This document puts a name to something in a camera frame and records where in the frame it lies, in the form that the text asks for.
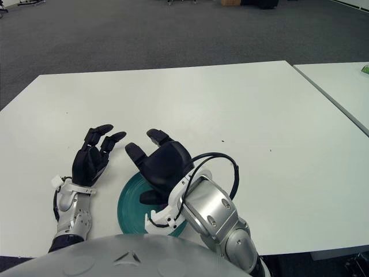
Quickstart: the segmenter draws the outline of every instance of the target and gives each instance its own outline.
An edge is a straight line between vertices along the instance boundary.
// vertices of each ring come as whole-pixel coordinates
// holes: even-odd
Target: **robot finger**
[[[105,124],[96,128],[90,128],[87,132],[85,143],[82,146],[81,150],[86,150],[88,146],[95,146],[99,142],[101,136],[105,135],[112,129],[113,125],[111,124]]]
[[[146,134],[152,140],[152,142],[159,147],[168,141],[173,141],[173,139],[171,139],[169,135],[164,133],[162,130],[151,129],[148,130]]]
[[[145,152],[134,143],[128,143],[126,145],[126,152],[138,168],[140,168],[141,163],[147,159]]]

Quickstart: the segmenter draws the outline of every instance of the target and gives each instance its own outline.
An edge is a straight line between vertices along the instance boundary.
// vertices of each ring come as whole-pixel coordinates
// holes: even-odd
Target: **wire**
[[[212,159],[215,159],[215,158],[226,158],[226,159],[228,159],[228,160],[230,160],[232,162],[232,164],[234,166],[234,170],[235,170],[235,180],[234,180],[234,183],[233,183],[233,186],[232,186],[231,194],[229,195],[229,197],[231,198],[231,200],[233,200],[233,198],[235,197],[235,195],[237,193],[238,185],[239,185],[239,169],[238,169],[238,165],[236,164],[235,160],[233,160],[230,156],[228,156],[226,154],[217,153],[217,152],[211,152],[211,153],[205,153],[205,154],[198,155],[198,156],[192,158],[189,162],[192,163],[192,162],[194,162],[196,160],[199,160],[199,159],[202,159],[202,158],[205,158],[205,157],[209,157],[209,158],[207,158],[202,163],[200,163],[196,167],[196,169],[193,171],[193,173],[192,173],[192,175],[190,177],[189,183],[187,184],[187,188],[186,188],[186,190],[185,190],[185,192],[183,194],[182,203],[180,204],[180,208],[179,208],[178,214],[175,217],[175,220],[177,220],[177,218],[179,217],[180,213],[182,212],[183,205],[185,203],[185,199],[186,199],[187,193],[189,191],[189,188],[190,188],[190,185],[192,183],[192,180],[193,180],[194,176],[196,175],[197,171],[201,168],[201,166],[204,165],[204,163],[208,162],[209,160],[212,160]]]

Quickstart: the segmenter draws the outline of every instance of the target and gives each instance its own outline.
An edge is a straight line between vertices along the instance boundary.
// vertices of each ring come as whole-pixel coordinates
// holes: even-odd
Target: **green object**
[[[364,66],[362,72],[369,74],[369,65]]]
[[[140,203],[142,192],[152,190],[149,183],[140,173],[135,174],[125,185],[119,196],[116,214],[118,223],[124,234],[147,234],[145,230],[145,214],[150,216],[151,210],[156,212],[163,208],[160,205],[145,205]],[[177,227],[170,235],[178,237],[186,227],[186,221]]]

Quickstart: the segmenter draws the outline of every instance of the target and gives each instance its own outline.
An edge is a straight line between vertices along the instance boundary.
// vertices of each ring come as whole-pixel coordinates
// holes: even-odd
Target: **gray carpet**
[[[369,60],[369,13],[329,0],[275,10],[212,0],[47,0],[0,19],[0,109],[40,74],[287,60]]]

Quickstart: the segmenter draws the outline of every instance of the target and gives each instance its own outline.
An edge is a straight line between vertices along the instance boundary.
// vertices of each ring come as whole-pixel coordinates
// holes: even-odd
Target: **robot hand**
[[[57,175],[51,181],[55,188],[53,210],[58,227],[49,252],[86,240],[91,228],[90,195],[96,192],[91,187],[108,165],[114,145],[126,136],[125,132],[107,136],[98,150],[96,144],[111,129],[110,124],[90,128],[74,159],[72,177]]]
[[[109,162],[109,153],[114,145],[124,138],[126,132],[113,134],[105,137],[101,144],[100,151],[96,148],[101,136],[111,131],[113,126],[110,124],[102,125],[97,128],[90,128],[85,138],[85,143],[77,152],[72,166],[72,182],[80,186],[93,186]]]
[[[151,129],[148,137],[159,148],[147,157],[134,143],[126,146],[126,152],[149,182],[153,190],[143,193],[140,202],[148,205],[168,204],[168,198],[177,183],[193,169],[191,156],[178,141],[174,141],[162,130]]]
[[[150,218],[145,215],[145,230],[151,234],[169,234],[186,220],[210,250],[253,277],[270,276],[251,240],[248,224],[239,217],[232,201],[239,183],[235,161],[215,152],[191,158],[181,144],[163,131],[152,129],[148,136],[160,147],[151,156],[147,157],[133,143],[126,146],[126,151],[155,192],[168,197],[168,206],[160,212],[151,211]],[[206,157],[194,169],[193,162]],[[213,158],[226,158],[234,166],[235,180],[230,195],[202,166]]]

